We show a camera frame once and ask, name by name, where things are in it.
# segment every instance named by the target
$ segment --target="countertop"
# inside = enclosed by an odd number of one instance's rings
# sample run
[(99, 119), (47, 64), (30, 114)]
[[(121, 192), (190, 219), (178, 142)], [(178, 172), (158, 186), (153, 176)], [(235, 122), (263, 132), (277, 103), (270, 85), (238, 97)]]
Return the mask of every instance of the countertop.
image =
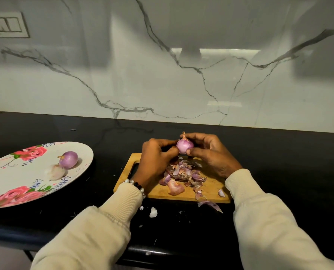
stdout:
[[(76, 141), (94, 151), (90, 168), (65, 188), (36, 201), (0, 208), (0, 245), (37, 251), (87, 206), (100, 206), (131, 153), (150, 138), (182, 131), (216, 134), (266, 192), (279, 196), (298, 225), (334, 260), (334, 133), (0, 113), (0, 157), (32, 145)], [(131, 222), (120, 264), (166, 269), (222, 265), (240, 269), (234, 205), (223, 214), (195, 202), (145, 199)], [(158, 210), (149, 218), (150, 208)]]

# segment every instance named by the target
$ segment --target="plate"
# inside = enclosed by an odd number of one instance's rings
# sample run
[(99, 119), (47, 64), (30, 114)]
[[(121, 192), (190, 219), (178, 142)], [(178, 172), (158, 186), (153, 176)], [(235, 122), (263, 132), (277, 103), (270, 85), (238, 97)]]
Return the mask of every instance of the plate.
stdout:
[[(78, 163), (65, 176), (51, 180), (52, 165), (67, 151), (78, 154)], [(19, 150), (0, 158), (0, 208), (24, 204), (49, 195), (75, 179), (90, 166), (92, 149), (78, 142), (52, 142)]]

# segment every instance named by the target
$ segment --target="white marble backsplash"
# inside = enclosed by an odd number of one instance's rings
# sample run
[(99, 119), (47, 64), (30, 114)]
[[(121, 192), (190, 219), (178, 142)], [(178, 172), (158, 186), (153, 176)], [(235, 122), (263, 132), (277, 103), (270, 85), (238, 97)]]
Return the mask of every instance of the white marble backsplash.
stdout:
[(0, 0), (0, 111), (334, 132), (334, 0)]

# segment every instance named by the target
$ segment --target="ribbed cuff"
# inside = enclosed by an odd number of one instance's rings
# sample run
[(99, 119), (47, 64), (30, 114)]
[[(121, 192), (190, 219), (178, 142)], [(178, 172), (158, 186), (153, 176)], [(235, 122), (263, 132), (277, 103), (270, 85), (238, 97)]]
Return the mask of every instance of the ribbed cuff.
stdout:
[(233, 172), (224, 182), (224, 185), (227, 190), (230, 191), (236, 208), (243, 201), (254, 196), (264, 194), (264, 191), (253, 179), (249, 170), (245, 168)]
[(99, 209), (129, 227), (132, 217), (142, 204), (142, 193), (130, 183), (122, 183)]

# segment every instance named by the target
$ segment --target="wooden cutting board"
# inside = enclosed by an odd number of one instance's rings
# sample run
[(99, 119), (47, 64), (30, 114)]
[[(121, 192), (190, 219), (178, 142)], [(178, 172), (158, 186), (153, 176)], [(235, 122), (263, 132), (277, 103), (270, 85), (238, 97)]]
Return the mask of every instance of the wooden cutting board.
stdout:
[[(126, 166), (124, 167), (122, 174), (120, 178), (117, 181), (116, 186), (113, 189), (113, 192), (117, 191), (118, 186), (123, 183), (130, 175), (132, 168), (134, 164), (139, 163), (141, 159), (141, 153), (133, 153), (131, 154), (131, 157), (129, 158)], [(202, 161), (199, 158), (194, 158), (194, 161), (201, 164), (202, 167), (196, 167), (195, 169), (198, 169), (201, 171), (203, 177), (207, 177), (207, 180), (203, 183), (203, 187), (201, 187), (201, 190), (203, 195), (212, 202), (215, 203), (230, 203), (231, 202), (231, 195), (229, 191), (224, 186), (225, 179), (218, 176), (214, 171), (210, 169), (210, 167)], [(195, 193), (193, 192), (193, 189), (191, 187), (185, 186), (185, 191), (179, 195), (171, 196), (169, 195), (169, 187), (168, 186), (162, 186), (158, 184), (158, 181), (163, 177), (161, 175), (156, 181), (152, 182), (147, 188), (146, 188), (146, 195), (149, 198), (157, 198), (157, 199), (169, 199), (169, 200), (184, 200), (184, 201), (195, 201), (200, 202), (204, 199), (199, 199), (198, 201), (195, 199)], [(222, 189), (225, 193), (225, 197), (220, 197), (218, 195), (218, 190)]]

